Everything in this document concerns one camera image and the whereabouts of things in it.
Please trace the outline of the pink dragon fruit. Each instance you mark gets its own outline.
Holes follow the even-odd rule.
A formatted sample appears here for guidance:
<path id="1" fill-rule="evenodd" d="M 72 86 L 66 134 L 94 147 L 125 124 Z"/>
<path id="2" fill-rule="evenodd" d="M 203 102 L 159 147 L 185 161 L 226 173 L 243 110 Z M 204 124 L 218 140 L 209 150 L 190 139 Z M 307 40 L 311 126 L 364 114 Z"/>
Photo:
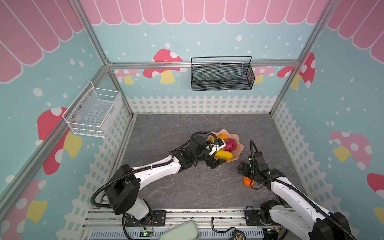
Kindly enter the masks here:
<path id="1" fill-rule="evenodd" d="M 233 152 L 238 147 L 238 144 L 235 139 L 226 139 L 224 141 L 226 143 L 226 146 L 222 150 Z"/>

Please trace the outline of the pink scalloped fruit bowl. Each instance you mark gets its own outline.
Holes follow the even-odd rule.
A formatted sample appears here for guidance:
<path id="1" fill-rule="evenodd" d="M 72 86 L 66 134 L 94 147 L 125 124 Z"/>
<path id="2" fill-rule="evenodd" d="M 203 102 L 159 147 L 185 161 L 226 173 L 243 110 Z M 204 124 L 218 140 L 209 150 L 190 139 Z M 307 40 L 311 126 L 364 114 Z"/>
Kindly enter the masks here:
<path id="1" fill-rule="evenodd" d="M 212 134 L 220 137 L 221 135 L 225 135 L 227 138 L 224 139 L 226 146 L 222 149 L 222 151 L 227 151 L 232 154 L 219 154 L 219 156 L 214 156 L 215 160 L 225 160 L 226 162 L 232 162 L 237 160 L 240 157 L 241 152 L 244 149 L 244 146 L 240 143 L 239 136 L 236 134 L 231 134 L 227 130 L 221 130 L 219 132 L 212 132 Z"/>

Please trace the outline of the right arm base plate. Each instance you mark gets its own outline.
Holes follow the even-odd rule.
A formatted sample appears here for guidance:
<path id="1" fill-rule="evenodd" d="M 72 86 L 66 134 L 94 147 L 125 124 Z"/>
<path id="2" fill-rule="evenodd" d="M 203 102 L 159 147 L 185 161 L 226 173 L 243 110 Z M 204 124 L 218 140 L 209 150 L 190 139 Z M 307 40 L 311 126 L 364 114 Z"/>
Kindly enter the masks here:
<path id="1" fill-rule="evenodd" d="M 245 214 L 245 220 L 247 226 L 268 226 L 269 224 L 266 224 L 262 221 L 261 216 L 259 214 L 260 210 L 256 210 L 254 208 L 245 208 L 244 214 Z"/>

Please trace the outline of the yellow lemon fruit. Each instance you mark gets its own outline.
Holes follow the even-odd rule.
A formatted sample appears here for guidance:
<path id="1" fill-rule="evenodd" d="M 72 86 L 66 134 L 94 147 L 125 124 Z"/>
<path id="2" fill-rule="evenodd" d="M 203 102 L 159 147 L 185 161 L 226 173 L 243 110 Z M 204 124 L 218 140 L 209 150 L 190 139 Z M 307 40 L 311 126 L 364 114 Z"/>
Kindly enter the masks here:
<path id="1" fill-rule="evenodd" d="M 229 151 L 219 150 L 216 152 L 215 157 L 218 159 L 231 160 L 234 156 Z"/>

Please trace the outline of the orange yellow mango fruit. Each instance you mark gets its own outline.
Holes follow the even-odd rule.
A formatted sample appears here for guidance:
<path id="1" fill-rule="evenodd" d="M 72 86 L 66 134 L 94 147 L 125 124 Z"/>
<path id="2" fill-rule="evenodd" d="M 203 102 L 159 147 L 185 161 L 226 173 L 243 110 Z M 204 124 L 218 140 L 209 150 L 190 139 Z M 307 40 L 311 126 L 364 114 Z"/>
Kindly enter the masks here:
<path id="1" fill-rule="evenodd" d="M 228 136 L 227 136 L 226 134 L 221 134 L 221 135 L 218 135 L 218 136 L 217 136 L 217 139 L 221 139 L 221 140 L 224 141 L 224 140 L 228 139 Z M 215 141 L 215 138 L 214 138 L 214 137 L 211 137 L 211 138 L 210 138 L 210 141 L 211 141 L 211 142 L 214 142 L 214 141 Z"/>

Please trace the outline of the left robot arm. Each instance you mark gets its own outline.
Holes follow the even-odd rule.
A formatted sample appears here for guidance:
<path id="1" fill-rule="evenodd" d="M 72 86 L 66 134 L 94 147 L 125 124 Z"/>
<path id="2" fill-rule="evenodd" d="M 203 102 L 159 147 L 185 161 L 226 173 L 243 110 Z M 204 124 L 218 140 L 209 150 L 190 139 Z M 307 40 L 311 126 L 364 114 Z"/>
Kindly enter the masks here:
<path id="1" fill-rule="evenodd" d="M 157 162 L 141 167 L 121 166 L 111 179 L 96 190 L 90 203 L 96 208 L 110 208 L 115 215 L 132 216 L 137 221 L 147 223 L 153 217 L 149 204 L 138 197 L 139 191 L 152 182 L 169 175 L 175 175 L 205 162 L 214 169 L 224 163 L 215 156 L 226 143 L 214 137 L 213 141 L 203 137 L 204 132 L 193 134 L 181 146 Z"/>

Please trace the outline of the orange tangerine fruit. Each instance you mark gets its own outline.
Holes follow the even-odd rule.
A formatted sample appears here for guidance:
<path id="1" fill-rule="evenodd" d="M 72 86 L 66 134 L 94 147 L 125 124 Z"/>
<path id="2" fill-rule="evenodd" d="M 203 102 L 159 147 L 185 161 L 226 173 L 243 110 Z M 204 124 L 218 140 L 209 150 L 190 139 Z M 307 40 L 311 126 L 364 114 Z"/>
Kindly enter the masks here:
<path id="1" fill-rule="evenodd" d="M 253 187 L 255 184 L 255 181 L 248 178 L 248 177 L 244 177 L 244 185 L 247 186 L 247 187 Z"/>

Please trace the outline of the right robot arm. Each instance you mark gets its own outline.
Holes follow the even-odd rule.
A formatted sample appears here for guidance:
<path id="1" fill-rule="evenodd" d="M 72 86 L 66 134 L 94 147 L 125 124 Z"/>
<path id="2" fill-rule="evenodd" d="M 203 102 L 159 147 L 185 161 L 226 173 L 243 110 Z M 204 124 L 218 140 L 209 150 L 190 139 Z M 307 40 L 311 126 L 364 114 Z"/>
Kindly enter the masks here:
<path id="1" fill-rule="evenodd" d="M 261 152 L 252 153 L 249 161 L 238 165 L 238 174 L 279 197 L 278 201 L 270 200 L 260 205 L 256 220 L 261 224 L 279 224 L 302 240 L 355 239 L 343 214 L 332 213 L 311 200 L 281 171 L 270 169 Z"/>

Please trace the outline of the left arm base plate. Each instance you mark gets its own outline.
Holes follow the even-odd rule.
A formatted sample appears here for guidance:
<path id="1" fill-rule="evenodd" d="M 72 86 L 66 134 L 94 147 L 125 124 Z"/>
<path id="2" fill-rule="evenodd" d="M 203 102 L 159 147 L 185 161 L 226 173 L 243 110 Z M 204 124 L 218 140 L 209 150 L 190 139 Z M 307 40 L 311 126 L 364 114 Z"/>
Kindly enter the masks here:
<path id="1" fill-rule="evenodd" d="M 125 227 L 164 227 L 167 217 L 165 210 L 152 210 L 143 220 L 137 220 L 131 215 L 125 217 Z"/>

